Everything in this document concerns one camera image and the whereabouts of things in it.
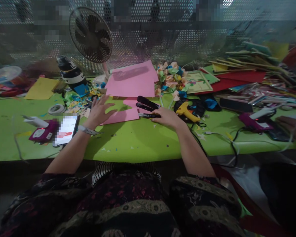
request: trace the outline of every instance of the tape roll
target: tape roll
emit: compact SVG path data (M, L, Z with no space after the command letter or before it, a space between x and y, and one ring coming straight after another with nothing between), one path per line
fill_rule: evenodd
M48 113L50 115L52 114L58 114L58 113L63 113L66 111L66 107L61 105L61 104L55 104L54 106L50 107L48 110Z

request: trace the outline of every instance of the person's right hand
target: person's right hand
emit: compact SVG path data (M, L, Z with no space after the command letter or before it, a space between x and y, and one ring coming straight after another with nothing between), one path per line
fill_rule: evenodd
M286 116L280 116L276 118L277 122L284 128L286 128L290 133L293 132L294 128L296 127L296 119L295 118L290 118Z
M152 113L161 115L161 118L152 119L153 122L172 127L175 130L186 126L186 123L183 122L172 110L160 107L159 109L154 110Z

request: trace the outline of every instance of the plastic container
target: plastic container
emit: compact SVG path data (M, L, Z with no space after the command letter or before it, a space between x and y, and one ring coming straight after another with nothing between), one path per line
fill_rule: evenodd
M28 82L22 76L22 69L18 66L7 66L0 69L0 84L7 87L24 85Z

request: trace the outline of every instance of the hand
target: hand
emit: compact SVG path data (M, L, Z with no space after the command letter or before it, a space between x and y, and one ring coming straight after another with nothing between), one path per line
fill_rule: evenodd
M105 104L108 98L109 98L108 95L104 95L99 100L96 100L96 99L93 100L89 117L87 121L84 123L84 126L86 128L94 130L97 126L99 126L100 124L108 120L108 118L111 117L112 114L114 114L117 111L117 110L111 110L107 114L105 113L105 110L115 105L113 103Z
M280 116L280 117L276 118L276 120L279 122L279 124L281 126L286 128L290 133L292 133L294 128L296 127L296 119L295 118Z
M169 109L160 107L157 110L154 110L152 113L161 115L161 118L154 118L152 119L153 122L157 122L169 127L174 128L175 130L186 127L186 123L183 122L178 115Z

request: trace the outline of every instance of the fan stand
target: fan stand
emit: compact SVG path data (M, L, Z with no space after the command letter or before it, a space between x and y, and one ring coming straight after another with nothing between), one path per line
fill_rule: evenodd
M108 67L106 66L106 62L102 63L102 67L103 67L104 74L97 76L94 79L94 81L98 84L102 84L102 82L107 83L110 77Z

